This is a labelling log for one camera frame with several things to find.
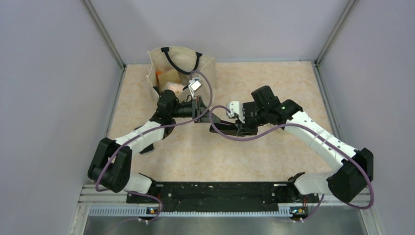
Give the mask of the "black phone case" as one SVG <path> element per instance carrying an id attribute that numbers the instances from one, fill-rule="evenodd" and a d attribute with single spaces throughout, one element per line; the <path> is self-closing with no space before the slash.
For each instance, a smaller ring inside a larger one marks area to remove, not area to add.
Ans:
<path id="1" fill-rule="evenodd" d="M 214 123 L 216 128 L 225 135 L 242 137 L 245 136 L 243 131 L 240 129 L 240 122 L 228 122 L 220 121 L 219 123 Z"/>

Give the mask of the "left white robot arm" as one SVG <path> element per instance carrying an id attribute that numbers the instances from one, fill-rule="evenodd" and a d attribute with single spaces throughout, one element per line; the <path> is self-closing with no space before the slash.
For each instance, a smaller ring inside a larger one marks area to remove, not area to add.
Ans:
<path id="1" fill-rule="evenodd" d="M 173 91 L 161 92 L 155 113 L 143 126 L 125 136 L 114 140 L 103 138 L 98 143 L 87 172 L 88 178 L 95 181 L 96 191 L 101 190 L 99 186 L 112 192 L 134 191 L 144 202 L 154 201 L 157 189 L 152 186 L 152 179 L 132 172 L 132 157 L 168 137 L 178 126 L 176 118 L 199 122 L 209 106 L 200 95 L 179 101 Z"/>

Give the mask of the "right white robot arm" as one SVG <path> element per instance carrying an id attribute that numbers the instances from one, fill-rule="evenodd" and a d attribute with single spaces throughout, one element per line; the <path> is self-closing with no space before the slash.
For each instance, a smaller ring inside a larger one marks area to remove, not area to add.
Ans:
<path id="1" fill-rule="evenodd" d="M 330 194 L 350 203 L 364 188 L 372 188 L 373 153 L 367 148 L 358 150 L 318 125 L 303 108 L 288 99 L 280 101 L 269 86 L 251 93 L 252 102 L 230 102 L 228 116 L 236 118 L 238 136 L 256 135 L 265 124 L 279 126 L 296 136 L 316 152 L 330 167 L 329 172 L 305 173 L 287 188 L 287 196 L 294 202 L 307 194 Z"/>

